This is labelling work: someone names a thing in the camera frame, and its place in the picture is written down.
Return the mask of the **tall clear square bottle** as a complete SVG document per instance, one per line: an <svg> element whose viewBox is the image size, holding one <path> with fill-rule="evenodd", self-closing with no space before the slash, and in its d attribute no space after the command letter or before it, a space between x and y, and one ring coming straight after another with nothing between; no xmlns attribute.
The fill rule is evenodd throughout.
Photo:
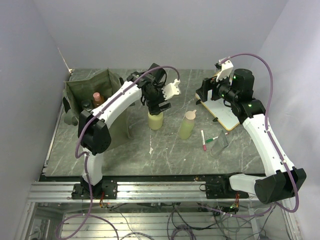
<svg viewBox="0 0 320 240"><path fill-rule="evenodd" d="M93 103L90 99L86 99L81 102L81 107L83 110L91 112L93 110Z"/></svg>

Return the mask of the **yellow-green pump bottle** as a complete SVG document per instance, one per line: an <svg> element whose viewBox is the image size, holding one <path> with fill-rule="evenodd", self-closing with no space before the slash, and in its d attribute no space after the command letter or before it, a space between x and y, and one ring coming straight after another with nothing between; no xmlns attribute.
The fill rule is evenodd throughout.
<svg viewBox="0 0 320 240"><path fill-rule="evenodd" d="M158 115L151 115L148 112L148 126L151 130L159 130L163 125L164 114L161 112Z"/></svg>

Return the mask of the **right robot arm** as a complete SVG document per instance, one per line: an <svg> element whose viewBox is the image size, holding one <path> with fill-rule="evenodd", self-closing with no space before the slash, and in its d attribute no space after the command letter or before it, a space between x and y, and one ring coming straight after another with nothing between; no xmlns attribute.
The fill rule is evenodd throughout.
<svg viewBox="0 0 320 240"><path fill-rule="evenodd" d="M307 178L303 168L296 168L289 160L275 137L266 109L262 102L253 97L255 77L244 68L238 68L233 75L219 79L204 78L195 92L204 103L207 100L224 100L239 123L248 132L260 155L265 177L233 174L229 181L220 186L221 194L233 197L238 191L256 195L263 204L277 203L293 198Z"/></svg>

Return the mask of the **orange bottle pink cap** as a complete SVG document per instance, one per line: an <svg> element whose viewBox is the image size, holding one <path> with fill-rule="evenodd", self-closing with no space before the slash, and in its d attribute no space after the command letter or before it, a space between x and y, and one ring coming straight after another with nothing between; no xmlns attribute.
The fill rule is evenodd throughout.
<svg viewBox="0 0 320 240"><path fill-rule="evenodd" d="M105 102L105 98L99 92L95 92L93 95L93 106L94 108L98 108Z"/></svg>

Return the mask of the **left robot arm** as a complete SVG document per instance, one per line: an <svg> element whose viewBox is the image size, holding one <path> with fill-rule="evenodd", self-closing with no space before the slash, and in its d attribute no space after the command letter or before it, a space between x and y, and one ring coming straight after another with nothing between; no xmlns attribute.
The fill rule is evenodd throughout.
<svg viewBox="0 0 320 240"><path fill-rule="evenodd" d="M84 169L80 177L83 192L96 199L104 195L104 181L102 174L103 154L113 143L115 136L110 128L127 108L141 101L148 108L151 116L160 116L171 107L169 100L181 93L177 77L167 83L167 65L152 64L147 71L131 73L126 80L121 81L120 88L100 106L79 114L78 141L75 157L84 157Z"/></svg>

